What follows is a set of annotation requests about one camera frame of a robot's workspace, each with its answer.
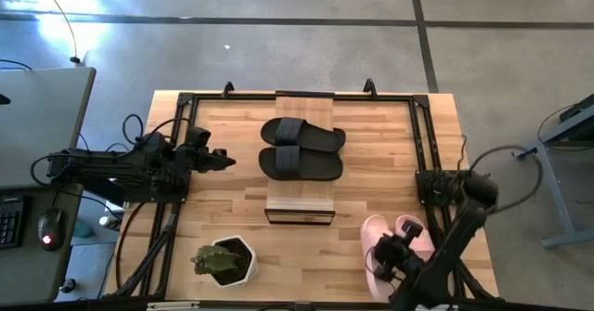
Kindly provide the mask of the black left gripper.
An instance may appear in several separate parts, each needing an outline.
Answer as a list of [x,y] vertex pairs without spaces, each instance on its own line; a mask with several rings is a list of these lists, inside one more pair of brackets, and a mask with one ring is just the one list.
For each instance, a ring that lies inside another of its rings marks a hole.
[[226,149],[214,149],[211,154],[224,162],[213,164],[208,147],[185,143],[175,149],[175,166],[180,171],[207,173],[211,170],[223,171],[236,163],[228,156]]

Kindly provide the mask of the pink rubber slide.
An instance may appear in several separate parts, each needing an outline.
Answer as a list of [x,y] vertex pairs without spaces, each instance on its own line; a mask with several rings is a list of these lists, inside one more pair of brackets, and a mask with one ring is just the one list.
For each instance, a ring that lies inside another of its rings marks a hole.
[[379,303],[387,303],[389,296],[394,292],[393,284],[378,279],[374,275],[374,269],[378,266],[378,262],[373,257],[373,249],[384,234],[404,236],[402,217],[399,217],[394,225],[390,226],[384,216],[374,214],[368,217],[360,228],[368,288],[374,300]]
[[430,233],[426,229],[426,226],[424,226],[423,223],[416,216],[409,215],[409,214],[398,216],[395,220],[394,232],[397,236],[404,239],[407,234],[405,232],[405,223],[407,221],[413,222],[413,223],[420,225],[422,227],[420,235],[411,240],[411,242],[409,244],[409,248],[418,257],[420,257],[422,260],[427,262],[433,255],[435,248],[433,246],[433,242],[432,242]]

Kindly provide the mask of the black rubber slide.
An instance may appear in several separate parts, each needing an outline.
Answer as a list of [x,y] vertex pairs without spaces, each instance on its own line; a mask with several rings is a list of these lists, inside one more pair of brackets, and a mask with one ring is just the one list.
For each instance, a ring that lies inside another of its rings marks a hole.
[[339,179],[343,172],[338,154],[299,146],[262,149],[258,162],[262,171],[277,181],[333,181]]
[[261,128],[264,142],[276,146],[298,146],[323,153],[337,153],[346,142],[340,128],[327,130],[301,118],[281,117],[267,121]]

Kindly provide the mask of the green cactus plant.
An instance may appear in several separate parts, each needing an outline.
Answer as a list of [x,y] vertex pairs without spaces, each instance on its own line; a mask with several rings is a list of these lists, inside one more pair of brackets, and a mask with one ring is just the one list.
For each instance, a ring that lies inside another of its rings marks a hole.
[[237,270],[239,263],[244,260],[245,257],[242,254],[233,253],[219,245],[202,246],[190,258],[197,275],[214,275],[227,270]]

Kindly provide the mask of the teal round object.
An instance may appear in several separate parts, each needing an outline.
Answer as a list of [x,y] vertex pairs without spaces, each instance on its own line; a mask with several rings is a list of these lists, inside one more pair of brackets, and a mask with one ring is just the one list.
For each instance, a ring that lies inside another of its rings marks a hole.
[[82,239],[87,239],[87,238],[91,238],[95,235],[95,231],[94,229],[87,224],[86,222],[78,219],[75,222],[74,225],[74,230],[72,233],[72,236],[74,238],[82,238]]

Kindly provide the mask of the black computer mouse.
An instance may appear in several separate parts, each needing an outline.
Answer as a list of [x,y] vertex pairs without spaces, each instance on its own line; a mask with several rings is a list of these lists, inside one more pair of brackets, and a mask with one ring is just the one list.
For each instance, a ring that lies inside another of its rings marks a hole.
[[38,220],[38,239],[44,251],[59,249],[65,238],[64,213],[62,209],[50,208]]

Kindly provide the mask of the grey desk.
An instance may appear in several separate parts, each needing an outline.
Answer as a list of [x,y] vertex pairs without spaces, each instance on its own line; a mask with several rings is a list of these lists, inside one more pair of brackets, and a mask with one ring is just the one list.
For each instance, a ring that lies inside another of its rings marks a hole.
[[0,189],[35,184],[38,158],[78,142],[97,71],[92,67],[0,72]]
[[[83,188],[68,185],[55,188],[12,188],[0,190],[2,200],[24,199],[24,219],[20,246],[3,248],[0,245],[0,306],[52,302],[66,278],[71,256],[71,239],[80,206]],[[38,222],[51,208],[60,209],[63,242],[60,248],[46,251],[38,235]]]

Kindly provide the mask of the grey metal side table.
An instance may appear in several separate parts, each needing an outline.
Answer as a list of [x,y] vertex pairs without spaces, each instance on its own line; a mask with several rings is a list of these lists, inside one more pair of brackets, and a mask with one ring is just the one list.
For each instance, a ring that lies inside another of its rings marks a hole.
[[536,141],[515,156],[517,160],[534,157],[542,165],[543,180],[547,183],[555,208],[562,224],[562,233],[542,240],[545,249],[594,241],[594,227],[579,229],[565,203],[561,180],[549,158],[550,151],[561,153],[594,153],[594,105],[576,114],[565,122],[560,121],[562,112],[572,105],[563,107],[547,116],[536,133]]

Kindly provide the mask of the black computer keyboard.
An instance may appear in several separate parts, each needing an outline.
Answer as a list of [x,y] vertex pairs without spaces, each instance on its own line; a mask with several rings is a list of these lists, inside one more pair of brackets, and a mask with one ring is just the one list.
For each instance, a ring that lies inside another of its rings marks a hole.
[[25,200],[23,197],[0,199],[0,250],[21,245]]

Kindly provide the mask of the black device on side table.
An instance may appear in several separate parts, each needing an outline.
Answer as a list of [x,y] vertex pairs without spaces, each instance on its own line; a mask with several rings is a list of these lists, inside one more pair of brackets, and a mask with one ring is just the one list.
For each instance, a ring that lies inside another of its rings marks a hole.
[[563,123],[563,122],[569,120],[570,118],[576,116],[576,114],[589,108],[592,105],[594,105],[594,94],[589,95],[588,97],[584,98],[583,100],[572,105],[566,111],[562,112],[560,115],[560,121]]

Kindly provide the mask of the black aluminium table frame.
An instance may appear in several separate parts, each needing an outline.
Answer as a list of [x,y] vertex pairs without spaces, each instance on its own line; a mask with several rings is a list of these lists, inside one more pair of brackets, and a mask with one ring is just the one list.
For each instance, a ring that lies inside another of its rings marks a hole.
[[[170,257],[167,300],[372,303],[366,283],[359,229],[380,214],[425,215],[415,173],[435,164],[466,167],[454,99],[449,94],[291,93],[158,91],[148,126],[171,131],[174,116],[192,117],[211,132],[235,164],[222,172],[196,174],[180,210]],[[342,177],[330,185],[333,221],[327,226],[277,225],[265,205],[275,183],[259,168],[262,125],[276,116],[305,118],[347,134]],[[198,276],[191,257],[202,245],[241,236],[259,266],[242,287],[220,288]]]

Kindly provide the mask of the wooden shelf with black frame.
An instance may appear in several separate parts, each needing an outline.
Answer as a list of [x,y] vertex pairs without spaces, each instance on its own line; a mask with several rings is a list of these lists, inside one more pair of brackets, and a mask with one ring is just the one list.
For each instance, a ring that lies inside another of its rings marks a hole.
[[[276,116],[305,119],[326,130],[333,128],[329,97],[278,97]],[[332,181],[268,182],[265,216],[270,224],[329,226],[335,216]]]

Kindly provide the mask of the silver metal bracket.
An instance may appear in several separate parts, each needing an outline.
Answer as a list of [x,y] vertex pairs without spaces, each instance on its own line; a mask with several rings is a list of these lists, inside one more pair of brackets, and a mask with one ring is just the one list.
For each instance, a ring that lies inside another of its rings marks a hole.
[[148,303],[146,311],[195,311],[200,304],[191,301],[169,301]]

